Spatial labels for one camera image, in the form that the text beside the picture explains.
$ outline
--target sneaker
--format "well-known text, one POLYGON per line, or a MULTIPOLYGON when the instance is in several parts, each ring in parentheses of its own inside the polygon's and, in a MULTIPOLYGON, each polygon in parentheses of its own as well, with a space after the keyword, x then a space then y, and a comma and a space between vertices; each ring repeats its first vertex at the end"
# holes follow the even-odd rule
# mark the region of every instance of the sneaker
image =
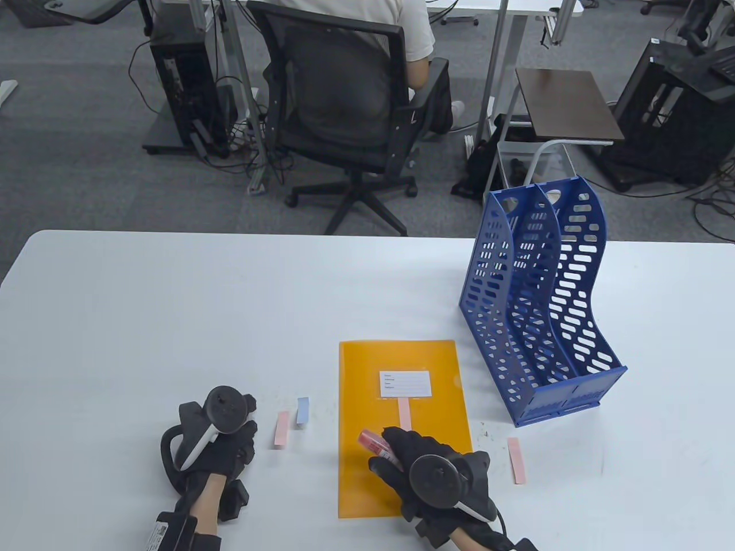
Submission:
POLYGON ((452 101, 452 128, 457 126, 459 118, 465 112, 465 103, 463 101, 452 101))

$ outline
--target blue sticky note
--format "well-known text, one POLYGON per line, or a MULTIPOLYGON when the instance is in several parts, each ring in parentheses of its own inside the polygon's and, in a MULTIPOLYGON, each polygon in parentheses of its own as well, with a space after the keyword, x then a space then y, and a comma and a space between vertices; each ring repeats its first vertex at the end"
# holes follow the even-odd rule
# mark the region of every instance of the blue sticky note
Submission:
POLYGON ((296 425, 303 427, 309 422, 309 398, 298 399, 298 412, 296 413, 296 425))

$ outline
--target blue file organizer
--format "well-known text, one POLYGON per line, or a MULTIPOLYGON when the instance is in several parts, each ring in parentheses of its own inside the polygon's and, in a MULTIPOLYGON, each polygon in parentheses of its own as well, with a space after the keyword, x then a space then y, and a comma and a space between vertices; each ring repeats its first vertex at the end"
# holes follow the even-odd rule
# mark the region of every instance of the blue file organizer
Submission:
POLYGON ((583 178, 487 196, 459 305, 516 426, 599 406, 627 370, 592 317, 605 241, 583 178))

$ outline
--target office chair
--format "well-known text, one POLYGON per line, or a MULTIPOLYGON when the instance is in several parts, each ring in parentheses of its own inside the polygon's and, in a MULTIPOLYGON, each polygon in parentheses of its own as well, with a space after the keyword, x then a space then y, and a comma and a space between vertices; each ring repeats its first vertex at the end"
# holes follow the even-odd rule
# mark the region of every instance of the office chair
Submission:
POLYGON ((641 7, 641 13, 648 15, 656 6, 683 7, 686 9, 689 7, 689 0, 648 0, 641 7))
POLYGON ((270 53, 263 73, 270 91, 269 148, 294 151, 349 175, 348 181, 294 187, 286 205, 296 207, 300 195, 343 195, 326 235, 357 201, 408 235, 375 192, 404 187, 409 197, 418 194, 413 177, 401 177, 401 170, 431 123, 434 90, 448 61, 431 62, 429 82, 409 101, 401 27, 259 1, 247 6, 270 53), (365 181, 365 173, 382 179, 365 181))

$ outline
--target yellow plastic folder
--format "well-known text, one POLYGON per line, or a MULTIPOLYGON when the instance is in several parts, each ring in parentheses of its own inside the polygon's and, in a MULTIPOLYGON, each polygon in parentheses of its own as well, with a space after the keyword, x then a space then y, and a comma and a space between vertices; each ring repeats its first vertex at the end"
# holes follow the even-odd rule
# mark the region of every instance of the yellow plastic folder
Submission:
POLYGON ((401 501, 368 469, 371 454, 357 442, 366 428, 380 434, 400 426, 398 400, 381 398, 381 371, 429 371, 431 397, 409 401, 413 430, 460 453, 473 451, 454 341, 341 342, 341 519, 401 514, 401 501))

